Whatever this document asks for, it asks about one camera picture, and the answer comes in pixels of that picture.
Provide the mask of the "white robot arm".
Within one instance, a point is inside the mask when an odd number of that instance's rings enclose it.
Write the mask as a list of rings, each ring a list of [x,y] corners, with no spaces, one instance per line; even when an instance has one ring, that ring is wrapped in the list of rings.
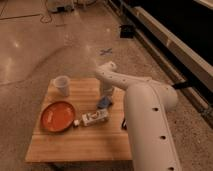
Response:
[[[116,72],[110,61],[94,70],[105,85],[122,89],[134,171],[183,171],[166,113],[178,102],[176,90],[151,77]]]

